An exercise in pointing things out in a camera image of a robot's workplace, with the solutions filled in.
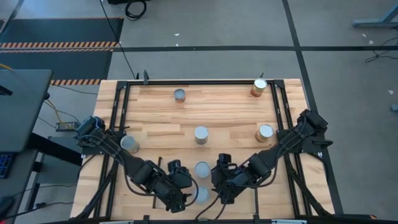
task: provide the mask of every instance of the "wooden table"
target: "wooden table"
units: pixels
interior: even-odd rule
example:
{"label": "wooden table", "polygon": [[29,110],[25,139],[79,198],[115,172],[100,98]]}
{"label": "wooden table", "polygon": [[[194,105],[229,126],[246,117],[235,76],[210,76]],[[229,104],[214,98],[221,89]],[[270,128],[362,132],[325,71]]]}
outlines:
{"label": "wooden table", "polygon": [[[299,79],[284,81],[295,123],[300,112],[307,108],[303,88]],[[101,82],[95,107],[94,115],[104,119],[107,127],[116,82],[116,80]],[[184,104],[174,102],[173,92],[177,88],[183,88],[186,92],[187,99]],[[274,131],[277,130],[270,85],[266,87],[260,98],[252,97],[250,89],[251,85],[133,86],[130,89],[126,116],[126,126],[130,128],[126,131],[141,145],[140,151],[135,156],[155,163],[161,156],[163,158],[161,167],[165,171],[169,161],[180,159],[198,184],[210,190],[212,188],[210,176],[200,179],[193,172],[198,162],[206,161],[212,168],[219,153],[228,153],[232,155],[233,162],[240,164],[255,152],[268,149],[277,142],[275,135],[266,143],[259,143],[254,139],[255,132],[262,124],[269,124]],[[282,97],[279,90],[277,93],[284,127],[287,128]],[[119,105],[122,105],[123,95],[122,93]],[[116,124],[119,124],[120,114],[119,109]],[[204,125],[209,129],[210,134],[205,145],[195,143],[194,129],[198,125]],[[322,163],[306,154],[301,155],[301,160],[308,188],[324,208],[333,213]],[[96,156],[81,171],[71,217],[83,210],[98,188],[102,161],[102,156]],[[160,200],[157,200],[156,209],[152,209],[153,198],[131,193],[126,187],[123,175],[123,169],[119,167],[112,220],[142,220],[144,215],[149,215],[151,220],[189,220],[195,218],[216,197],[216,193],[210,191],[211,198],[208,203],[204,205],[195,203],[179,213],[166,212]],[[300,211],[303,214],[301,192],[297,186],[296,189]],[[184,192],[194,190],[194,186],[183,189]],[[105,214],[107,198],[106,192],[101,215]],[[246,189],[235,201],[239,203],[227,205],[220,219],[252,219],[254,190]],[[220,209],[221,204],[217,202],[201,218],[212,219]],[[259,189],[259,211],[260,218],[294,217],[283,159],[279,160],[275,182]]]}

